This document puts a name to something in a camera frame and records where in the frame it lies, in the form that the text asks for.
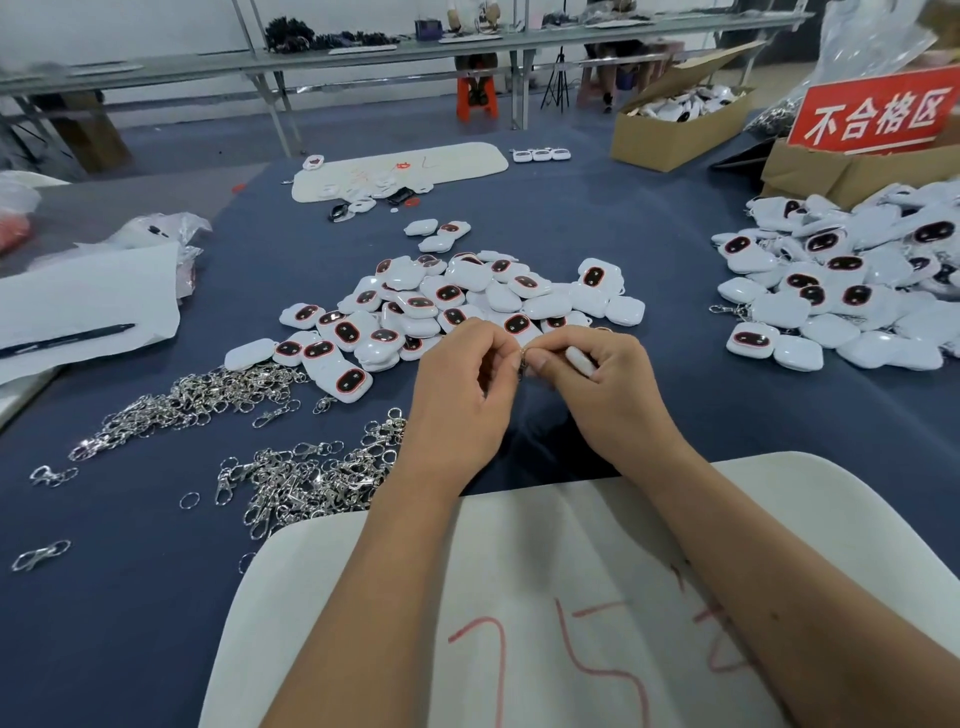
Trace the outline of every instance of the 不合格区 sign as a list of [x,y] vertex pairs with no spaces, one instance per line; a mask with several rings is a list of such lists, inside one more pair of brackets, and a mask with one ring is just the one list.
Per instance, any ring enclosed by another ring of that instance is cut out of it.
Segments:
[[958,91],[955,65],[811,86],[787,143],[843,154],[923,149],[943,130]]

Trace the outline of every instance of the pile of keychains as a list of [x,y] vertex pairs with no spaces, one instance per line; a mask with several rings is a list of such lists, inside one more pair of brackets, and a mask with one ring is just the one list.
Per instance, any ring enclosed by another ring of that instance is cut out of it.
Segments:
[[503,327],[521,347],[544,331],[590,326],[590,317],[606,316],[627,327],[642,320],[644,303],[623,295],[623,273],[597,258],[580,264],[577,280],[557,283],[497,251],[457,253],[448,263],[432,255],[449,251],[469,231],[469,223],[461,221],[411,223],[405,232],[420,238],[424,255],[382,260],[335,309],[294,303],[279,320],[299,329],[296,333],[285,341],[264,338],[232,349],[224,368],[242,372],[267,359],[302,366],[322,390],[349,403],[370,390],[372,374],[419,359],[469,318]]
[[742,95],[733,91],[728,85],[698,85],[676,96],[658,99],[636,109],[630,109],[627,111],[627,116],[649,116],[660,121],[693,121],[729,106]]
[[960,357],[960,179],[890,184],[850,212],[820,195],[747,204],[756,228],[713,236],[739,278],[728,351],[800,372],[824,349],[857,367],[939,369]]

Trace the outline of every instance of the fingernail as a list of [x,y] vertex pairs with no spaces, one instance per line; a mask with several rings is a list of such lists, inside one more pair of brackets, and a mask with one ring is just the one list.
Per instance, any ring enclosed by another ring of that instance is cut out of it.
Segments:
[[528,349],[525,360],[528,367],[533,367],[535,372],[539,372],[549,356],[543,349]]

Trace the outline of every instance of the forearm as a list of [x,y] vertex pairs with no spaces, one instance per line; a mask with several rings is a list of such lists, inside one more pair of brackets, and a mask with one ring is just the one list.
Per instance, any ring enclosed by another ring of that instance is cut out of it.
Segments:
[[261,728],[422,723],[424,622],[455,500],[390,477]]
[[620,470],[669,525],[803,726],[960,725],[960,661],[685,443]]

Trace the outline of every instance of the red stool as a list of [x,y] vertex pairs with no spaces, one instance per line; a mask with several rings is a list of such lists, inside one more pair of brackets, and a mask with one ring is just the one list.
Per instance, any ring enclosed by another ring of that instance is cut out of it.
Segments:
[[461,121],[468,122],[470,120],[470,112],[475,109],[483,109],[494,119],[500,116],[500,112],[496,107],[496,93],[493,90],[493,76],[485,76],[480,79],[480,87],[487,92],[487,104],[472,107],[469,102],[469,82],[467,79],[457,79],[457,118]]

